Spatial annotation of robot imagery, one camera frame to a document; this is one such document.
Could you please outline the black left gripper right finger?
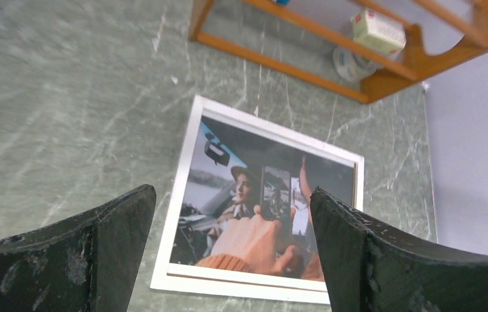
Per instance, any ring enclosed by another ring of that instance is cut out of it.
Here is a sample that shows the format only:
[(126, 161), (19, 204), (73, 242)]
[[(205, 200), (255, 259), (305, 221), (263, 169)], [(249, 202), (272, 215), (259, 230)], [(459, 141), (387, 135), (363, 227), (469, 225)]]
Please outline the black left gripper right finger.
[(333, 311), (488, 311), (488, 255), (415, 237), (321, 188), (310, 208)]

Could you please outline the printed photo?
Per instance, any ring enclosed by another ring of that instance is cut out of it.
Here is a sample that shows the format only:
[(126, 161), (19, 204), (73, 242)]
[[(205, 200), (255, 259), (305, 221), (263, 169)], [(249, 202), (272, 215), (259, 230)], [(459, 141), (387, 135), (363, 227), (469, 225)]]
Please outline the printed photo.
[(276, 257), (292, 248), (292, 259), (275, 275), (323, 281), (310, 198), (316, 188), (348, 205), (355, 203), (357, 163), (340, 154), (319, 155), (235, 125), (202, 116), (189, 157), (183, 199), (169, 261), (176, 265), (249, 271), (212, 251), (230, 220), (278, 220)]

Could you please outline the wooden picture frame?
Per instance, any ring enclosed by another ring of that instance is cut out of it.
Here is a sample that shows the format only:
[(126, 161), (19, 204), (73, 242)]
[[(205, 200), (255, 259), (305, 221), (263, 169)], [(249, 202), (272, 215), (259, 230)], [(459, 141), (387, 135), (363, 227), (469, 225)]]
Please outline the wooden picture frame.
[[(321, 281), (302, 278), (316, 253), (309, 197), (324, 187), (356, 209), (363, 207), (362, 156), (276, 123), (196, 96), (168, 206), (151, 280), (157, 290), (328, 304)], [(285, 240), (298, 249), (283, 275), (267, 276), (203, 268), (222, 226), (259, 205), (280, 218)]]

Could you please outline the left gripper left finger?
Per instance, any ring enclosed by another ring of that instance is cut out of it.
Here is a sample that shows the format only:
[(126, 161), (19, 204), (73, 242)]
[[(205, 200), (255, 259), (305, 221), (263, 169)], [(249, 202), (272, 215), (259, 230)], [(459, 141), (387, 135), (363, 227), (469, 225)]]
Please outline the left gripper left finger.
[(126, 311), (157, 194), (141, 185), (0, 240), (0, 311)]

